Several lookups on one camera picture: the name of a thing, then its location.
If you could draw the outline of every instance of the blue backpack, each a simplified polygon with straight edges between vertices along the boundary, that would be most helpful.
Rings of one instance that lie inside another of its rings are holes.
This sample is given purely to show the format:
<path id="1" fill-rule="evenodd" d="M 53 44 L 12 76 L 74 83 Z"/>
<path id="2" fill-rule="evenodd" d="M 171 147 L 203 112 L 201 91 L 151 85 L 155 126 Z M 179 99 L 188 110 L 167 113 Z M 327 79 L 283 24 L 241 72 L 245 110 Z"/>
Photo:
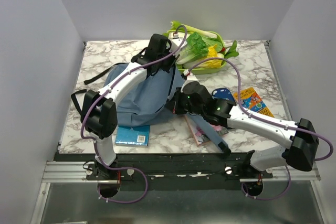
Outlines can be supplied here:
<path id="1" fill-rule="evenodd" d="M 91 80 L 85 81 L 85 84 L 97 80 L 111 70 L 104 84 L 106 86 L 127 65 L 128 63 L 116 64 Z M 118 125 L 129 127 L 152 125 L 167 122 L 174 116 L 177 116 L 168 110 L 165 104 L 173 98 L 176 88 L 181 87 L 183 83 L 184 80 L 180 72 L 176 71 L 176 66 L 172 67 L 169 73 L 159 70 L 154 76 L 149 76 L 145 81 L 131 90 L 120 102 L 117 107 Z M 76 99 L 76 94 L 85 92 L 86 90 L 80 90 L 71 95 L 71 99 L 79 113 L 81 113 L 81 110 Z M 187 114 L 187 116 L 195 122 L 218 148 L 223 144 L 227 147 L 222 137 L 201 116 L 190 114 Z"/>

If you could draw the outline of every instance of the white wall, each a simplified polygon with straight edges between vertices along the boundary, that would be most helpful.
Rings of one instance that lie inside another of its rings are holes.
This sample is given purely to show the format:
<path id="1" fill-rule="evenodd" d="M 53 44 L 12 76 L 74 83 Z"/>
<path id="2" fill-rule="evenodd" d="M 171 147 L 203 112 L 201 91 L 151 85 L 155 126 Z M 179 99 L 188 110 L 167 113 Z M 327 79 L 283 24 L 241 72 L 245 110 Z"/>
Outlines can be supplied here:
<path id="1" fill-rule="evenodd" d="M 270 49 L 294 119 L 310 119 L 336 145 L 336 0 L 295 0 Z M 318 156 L 328 146 L 320 142 Z M 336 154 L 317 163 L 336 220 Z"/>
<path id="2" fill-rule="evenodd" d="M 0 223 L 29 223 L 83 43 L 61 0 L 0 0 Z"/>
<path id="3" fill-rule="evenodd" d="M 229 39 L 270 39 L 293 0 L 62 0 L 86 40 L 148 39 L 171 20 Z"/>

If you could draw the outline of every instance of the marble surface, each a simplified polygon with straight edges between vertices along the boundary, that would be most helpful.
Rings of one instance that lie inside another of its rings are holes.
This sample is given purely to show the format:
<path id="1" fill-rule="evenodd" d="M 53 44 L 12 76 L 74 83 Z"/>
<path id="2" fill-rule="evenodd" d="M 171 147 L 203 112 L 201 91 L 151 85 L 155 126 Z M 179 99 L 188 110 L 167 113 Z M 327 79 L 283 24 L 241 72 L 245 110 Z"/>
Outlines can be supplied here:
<path id="1" fill-rule="evenodd" d="M 231 44 L 231 41 L 225 41 L 226 46 Z M 101 73 L 114 63 L 129 62 L 133 55 L 147 45 L 148 40 L 88 42 L 75 90 L 84 88 L 98 90 L 103 87 L 107 75 L 87 86 L 83 81 Z M 279 89 L 263 42 L 238 41 L 237 50 L 240 55 L 231 61 L 240 71 L 242 88 L 254 87 L 274 116 L 286 119 Z M 236 73 L 229 65 L 226 65 L 219 73 L 197 77 L 210 92 L 223 87 L 229 88 L 232 93 L 237 91 Z M 82 105 L 83 94 L 78 95 L 78 99 L 79 104 Z M 61 140 L 60 153 L 94 153 L 92 142 L 80 138 L 80 127 L 80 116 L 71 104 Z M 271 140 L 243 130 L 231 130 L 224 136 L 224 140 L 233 152 L 264 150 L 276 145 Z M 183 117 L 163 124 L 151 125 L 148 147 L 114 146 L 114 150 L 116 153 L 219 152 L 211 142 L 197 147 Z"/>

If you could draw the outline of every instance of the book cover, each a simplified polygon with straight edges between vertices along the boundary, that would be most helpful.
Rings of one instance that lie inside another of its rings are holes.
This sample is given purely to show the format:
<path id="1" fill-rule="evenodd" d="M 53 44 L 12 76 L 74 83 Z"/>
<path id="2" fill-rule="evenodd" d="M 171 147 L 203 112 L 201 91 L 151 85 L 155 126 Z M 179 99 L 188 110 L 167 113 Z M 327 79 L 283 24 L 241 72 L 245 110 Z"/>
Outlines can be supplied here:
<path id="1" fill-rule="evenodd" d="M 115 137 L 117 145 L 148 146 L 150 126 L 126 127 L 118 126 Z"/>
<path id="2" fill-rule="evenodd" d="M 204 132 L 194 123 L 193 120 L 189 119 L 187 116 L 184 116 L 185 121 L 187 122 L 189 130 L 193 134 L 193 138 L 197 146 L 201 146 L 210 141 L 210 139 L 204 134 Z M 214 130 L 218 133 L 219 136 L 224 136 L 228 133 L 226 127 L 214 126 L 211 125 Z"/>
<path id="3" fill-rule="evenodd" d="M 238 92 L 234 93 L 234 97 L 238 102 Z M 254 88 L 251 87 L 241 90 L 240 99 L 243 102 L 243 107 L 263 115 L 274 117 Z"/>

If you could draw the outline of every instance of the black mounting plate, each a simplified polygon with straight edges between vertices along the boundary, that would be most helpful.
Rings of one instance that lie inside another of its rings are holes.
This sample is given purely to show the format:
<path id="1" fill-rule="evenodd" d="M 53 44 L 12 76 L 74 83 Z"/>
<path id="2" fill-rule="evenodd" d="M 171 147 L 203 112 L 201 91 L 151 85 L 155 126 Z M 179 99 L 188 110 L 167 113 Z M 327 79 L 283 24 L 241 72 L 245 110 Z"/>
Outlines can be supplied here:
<path id="1" fill-rule="evenodd" d="M 117 154 L 112 167 L 142 170 L 148 179 L 149 190 L 240 190 L 241 178 L 257 179 L 259 175 L 258 171 L 247 168 L 249 156 L 249 153 Z M 225 172 L 226 167 L 232 169 L 230 174 Z M 97 162 L 90 168 L 93 173 L 87 180 L 117 179 L 115 171 L 107 170 Z M 272 178 L 272 174 L 263 172 L 262 175 Z M 120 190 L 125 191 L 143 190 L 145 185 L 140 173 L 135 171 L 129 175 L 127 170 L 121 171 L 121 183 Z"/>

